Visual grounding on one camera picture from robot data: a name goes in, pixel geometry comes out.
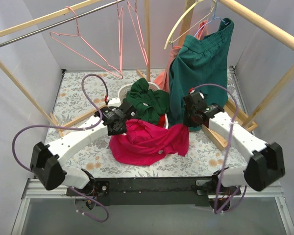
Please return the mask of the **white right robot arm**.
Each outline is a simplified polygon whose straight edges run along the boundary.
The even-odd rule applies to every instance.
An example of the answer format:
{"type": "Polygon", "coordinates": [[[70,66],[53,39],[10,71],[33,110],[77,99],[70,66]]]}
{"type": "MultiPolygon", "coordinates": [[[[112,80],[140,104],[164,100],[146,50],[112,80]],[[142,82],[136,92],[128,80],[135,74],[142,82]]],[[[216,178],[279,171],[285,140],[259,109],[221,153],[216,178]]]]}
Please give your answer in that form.
{"type": "Polygon", "coordinates": [[[205,126],[223,138],[229,138],[232,147],[247,161],[245,168],[228,168],[213,173],[205,184],[216,194],[223,194],[230,187],[249,186],[262,191],[285,175],[282,147],[255,137],[238,123],[233,122],[224,109],[216,103],[207,105],[200,92],[184,97],[183,124],[188,127],[205,126]]]}

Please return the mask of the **magenta t shirt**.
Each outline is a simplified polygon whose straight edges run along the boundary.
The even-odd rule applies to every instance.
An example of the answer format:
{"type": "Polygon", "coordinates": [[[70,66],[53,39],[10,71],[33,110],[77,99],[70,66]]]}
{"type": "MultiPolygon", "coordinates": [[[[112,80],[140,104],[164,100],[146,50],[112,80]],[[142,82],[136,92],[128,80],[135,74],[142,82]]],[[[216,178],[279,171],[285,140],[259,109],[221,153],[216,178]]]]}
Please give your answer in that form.
{"type": "Polygon", "coordinates": [[[170,129],[131,119],[125,134],[112,136],[109,147],[116,161],[150,166],[168,154],[185,156],[189,149],[189,128],[177,124],[170,129]]]}

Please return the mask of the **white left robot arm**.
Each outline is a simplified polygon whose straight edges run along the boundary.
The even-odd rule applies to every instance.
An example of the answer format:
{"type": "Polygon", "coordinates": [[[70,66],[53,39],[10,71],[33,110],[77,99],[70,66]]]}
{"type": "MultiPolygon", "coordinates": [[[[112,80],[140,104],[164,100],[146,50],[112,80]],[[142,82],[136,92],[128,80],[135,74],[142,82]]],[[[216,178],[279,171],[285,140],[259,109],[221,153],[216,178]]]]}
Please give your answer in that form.
{"type": "Polygon", "coordinates": [[[85,169],[66,168],[66,162],[98,138],[126,133],[125,123],[135,113],[135,107],[128,101],[119,107],[105,106],[82,124],[78,131],[72,131],[46,145],[37,143],[32,152],[31,171],[46,190],[64,185],[78,189],[82,195],[91,195],[95,189],[94,177],[85,169]]]}

